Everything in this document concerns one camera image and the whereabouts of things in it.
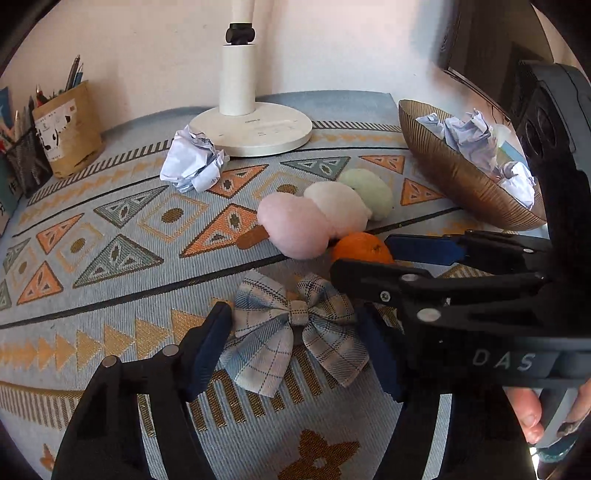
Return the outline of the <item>person's right hand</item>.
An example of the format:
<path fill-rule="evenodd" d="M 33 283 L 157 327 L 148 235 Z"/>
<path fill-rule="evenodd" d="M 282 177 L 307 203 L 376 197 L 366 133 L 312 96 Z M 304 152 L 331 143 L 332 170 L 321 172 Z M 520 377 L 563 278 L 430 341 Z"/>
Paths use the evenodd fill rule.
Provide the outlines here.
<path fill-rule="evenodd" d="M 505 387 L 504 390 L 521 425 L 525 439 L 531 445 L 537 444 L 544 435 L 544 427 L 541 424 L 543 409 L 537 394 L 528 388 Z M 579 388 L 577 399 L 565 420 L 568 426 L 579 426 L 589 415 L 590 391 L 590 381 Z"/>

